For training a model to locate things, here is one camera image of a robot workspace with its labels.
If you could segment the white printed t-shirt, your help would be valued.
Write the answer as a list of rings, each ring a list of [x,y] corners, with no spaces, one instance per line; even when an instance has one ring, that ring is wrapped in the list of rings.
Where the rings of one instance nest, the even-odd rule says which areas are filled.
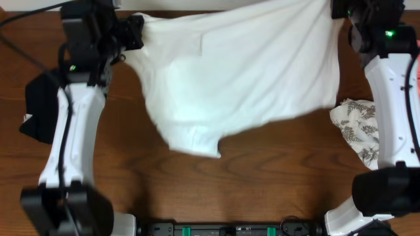
[[[329,1],[144,20],[144,45],[126,63],[172,150],[218,158],[226,136],[336,103],[343,21]]]

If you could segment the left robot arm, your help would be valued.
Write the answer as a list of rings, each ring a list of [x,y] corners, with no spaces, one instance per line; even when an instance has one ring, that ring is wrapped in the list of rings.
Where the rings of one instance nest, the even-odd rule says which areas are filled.
[[[58,117],[51,152],[37,187],[20,204],[40,235],[138,235],[132,214],[116,212],[96,188],[96,130],[108,96],[112,66],[142,48],[144,19],[119,19],[119,1],[69,1],[60,8],[66,42],[58,71]]]

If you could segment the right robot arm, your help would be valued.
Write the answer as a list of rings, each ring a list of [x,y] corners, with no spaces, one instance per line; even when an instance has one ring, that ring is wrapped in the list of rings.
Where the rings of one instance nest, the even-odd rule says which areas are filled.
[[[325,235],[392,235],[387,221],[419,212],[419,92],[415,30],[401,0],[332,0],[331,17],[348,18],[376,108],[378,168],[357,175],[352,195],[324,216]]]

